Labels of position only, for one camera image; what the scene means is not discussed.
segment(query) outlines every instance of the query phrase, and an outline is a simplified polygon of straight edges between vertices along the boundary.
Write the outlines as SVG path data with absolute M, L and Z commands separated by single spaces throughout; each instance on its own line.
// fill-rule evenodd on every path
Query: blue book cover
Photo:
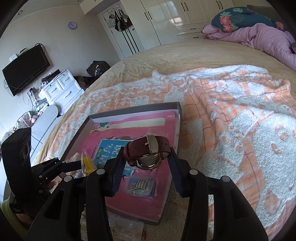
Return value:
M 94 156 L 94 162 L 97 168 L 103 168 L 107 160 L 116 158 L 120 148 L 125 146 L 128 142 L 130 142 L 130 140 L 103 139 Z M 126 163 L 123 175 L 130 176 L 133 169 L 134 167 Z

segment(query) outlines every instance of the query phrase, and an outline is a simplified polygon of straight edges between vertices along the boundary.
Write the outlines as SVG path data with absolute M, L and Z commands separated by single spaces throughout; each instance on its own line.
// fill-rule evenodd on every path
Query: black mechanical device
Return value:
M 67 175 L 50 194 L 47 185 L 58 175 L 81 169 L 81 161 L 66 163 L 58 158 L 30 165 L 30 128 L 19 129 L 2 144 L 7 179 L 15 213 L 34 219 L 26 241 L 80 241 L 81 213 L 86 208 L 89 241 L 111 241 L 105 197 L 119 189 L 126 160 L 122 147 L 116 158 L 106 162 L 87 177 Z M 207 237 L 208 195 L 214 195 L 215 223 L 213 240 L 268 241 L 256 213 L 228 176 L 206 177 L 179 159 L 171 148 L 168 163 L 176 191 L 189 197 L 182 241 Z

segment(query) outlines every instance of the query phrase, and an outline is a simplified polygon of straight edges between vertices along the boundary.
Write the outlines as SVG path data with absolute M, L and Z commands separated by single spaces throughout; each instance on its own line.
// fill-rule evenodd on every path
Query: television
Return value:
M 42 45 L 38 44 L 18 56 L 2 72 L 11 93 L 15 96 L 49 66 L 50 64 L 42 49 Z

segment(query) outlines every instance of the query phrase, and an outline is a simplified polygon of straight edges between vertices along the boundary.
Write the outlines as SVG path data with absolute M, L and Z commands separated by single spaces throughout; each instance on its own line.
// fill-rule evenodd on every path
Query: person's hand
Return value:
M 53 187 L 56 185 L 57 183 L 55 181 L 50 182 L 47 187 L 49 190 L 52 190 Z M 33 220 L 25 213 L 16 213 L 17 218 L 20 220 L 20 222 L 22 223 L 22 225 L 24 227 L 26 227 L 27 229 L 30 228 L 31 224 L 33 223 Z

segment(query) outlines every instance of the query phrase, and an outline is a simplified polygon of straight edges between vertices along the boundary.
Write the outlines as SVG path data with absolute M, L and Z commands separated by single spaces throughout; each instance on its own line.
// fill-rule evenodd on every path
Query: pink comforter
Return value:
M 203 29 L 203 34 L 209 39 L 241 43 L 258 49 L 296 71 L 296 54 L 291 47 L 295 40 L 288 31 L 283 32 L 263 23 L 257 23 L 253 27 L 240 28 L 232 33 L 224 33 L 217 27 L 207 25 Z

